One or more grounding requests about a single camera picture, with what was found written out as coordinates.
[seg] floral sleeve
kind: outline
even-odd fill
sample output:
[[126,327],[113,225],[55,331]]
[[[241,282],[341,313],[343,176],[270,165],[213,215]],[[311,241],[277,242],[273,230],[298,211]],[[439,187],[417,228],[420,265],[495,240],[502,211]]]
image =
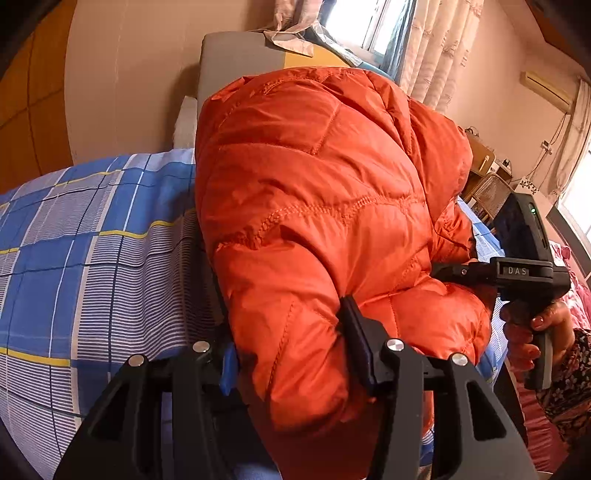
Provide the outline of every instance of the floral sleeve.
[[537,393],[546,416],[570,445],[591,425],[591,332],[575,329],[574,336],[552,386]]

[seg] orange puffer jacket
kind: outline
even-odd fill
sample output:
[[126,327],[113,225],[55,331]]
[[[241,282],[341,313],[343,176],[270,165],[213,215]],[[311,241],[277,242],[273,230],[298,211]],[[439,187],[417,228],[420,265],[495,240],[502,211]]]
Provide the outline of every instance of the orange puffer jacket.
[[[243,395],[285,479],[368,473],[381,409],[347,367],[339,297],[422,353],[484,351],[490,299],[429,276],[470,259],[455,198],[471,159],[451,120],[360,69],[242,78],[204,105],[197,214]],[[431,412],[427,398],[425,427]]]

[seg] metal screw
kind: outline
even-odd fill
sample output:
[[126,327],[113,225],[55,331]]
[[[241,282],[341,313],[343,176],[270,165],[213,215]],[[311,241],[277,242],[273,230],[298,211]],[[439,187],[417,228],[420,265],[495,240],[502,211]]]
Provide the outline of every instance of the metal screw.
[[404,350],[404,342],[397,338],[391,338],[386,342],[386,346],[393,352],[400,352]]
[[144,356],[140,354],[132,355],[129,357],[129,360],[127,360],[127,362],[132,367],[139,367],[141,364],[144,363]]
[[463,353],[454,353],[452,355],[452,362],[454,362],[456,365],[459,365],[460,367],[464,367],[468,364],[468,357]]
[[209,343],[205,340],[199,340],[193,344],[193,351],[197,353],[205,353],[209,350]]

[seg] pink bedding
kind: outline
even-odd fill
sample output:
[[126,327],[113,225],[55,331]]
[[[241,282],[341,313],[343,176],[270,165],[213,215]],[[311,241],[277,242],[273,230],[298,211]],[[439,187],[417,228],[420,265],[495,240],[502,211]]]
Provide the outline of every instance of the pink bedding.
[[[564,263],[570,272],[571,289],[562,297],[573,316],[575,328],[591,329],[591,293],[581,284],[570,268],[570,248],[550,241],[554,262]],[[544,415],[535,393],[518,384],[519,401],[525,416],[525,428],[529,440],[528,450],[538,470],[554,472],[566,457],[566,445],[560,439],[558,430]]]

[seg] blue plaid bedsheet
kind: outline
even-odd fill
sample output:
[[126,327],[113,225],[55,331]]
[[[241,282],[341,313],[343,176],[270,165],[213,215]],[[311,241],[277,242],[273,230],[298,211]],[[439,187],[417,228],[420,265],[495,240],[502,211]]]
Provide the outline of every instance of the blue plaid bedsheet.
[[[0,417],[44,479],[130,355],[174,355],[222,320],[194,175],[193,150],[123,155],[0,195]],[[497,255],[462,208],[480,259]],[[506,351],[499,308],[479,364],[490,380]]]

